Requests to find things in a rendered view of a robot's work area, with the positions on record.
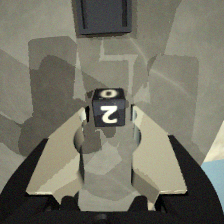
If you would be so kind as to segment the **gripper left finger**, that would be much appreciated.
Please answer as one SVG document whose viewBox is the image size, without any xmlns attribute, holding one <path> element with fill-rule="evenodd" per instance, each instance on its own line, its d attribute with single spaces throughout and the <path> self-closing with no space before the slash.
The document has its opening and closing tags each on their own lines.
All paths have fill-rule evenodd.
<svg viewBox="0 0 224 224">
<path fill-rule="evenodd" d="M 59 210 L 66 195 L 78 205 L 85 175 L 81 144 L 89 110 L 85 105 L 44 138 L 12 174 L 0 194 L 0 224 L 20 224 L 38 213 Z"/>
</svg>

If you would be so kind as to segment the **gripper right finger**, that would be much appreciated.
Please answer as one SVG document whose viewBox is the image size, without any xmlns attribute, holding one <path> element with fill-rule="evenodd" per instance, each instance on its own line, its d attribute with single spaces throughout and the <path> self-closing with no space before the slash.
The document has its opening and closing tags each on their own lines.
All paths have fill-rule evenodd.
<svg viewBox="0 0 224 224">
<path fill-rule="evenodd" d="M 218 195 L 206 173 L 173 136 L 131 104 L 134 151 L 131 185 L 148 199 L 148 210 L 187 224 L 224 224 Z"/>
</svg>

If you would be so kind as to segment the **dark grey cube with white digits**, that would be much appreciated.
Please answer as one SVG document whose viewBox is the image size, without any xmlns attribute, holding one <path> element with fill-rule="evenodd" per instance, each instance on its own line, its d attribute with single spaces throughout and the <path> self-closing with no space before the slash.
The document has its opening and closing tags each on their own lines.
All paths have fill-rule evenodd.
<svg viewBox="0 0 224 224">
<path fill-rule="evenodd" d="M 125 126 L 125 95 L 122 88 L 96 89 L 92 99 L 96 127 Z"/>
</svg>

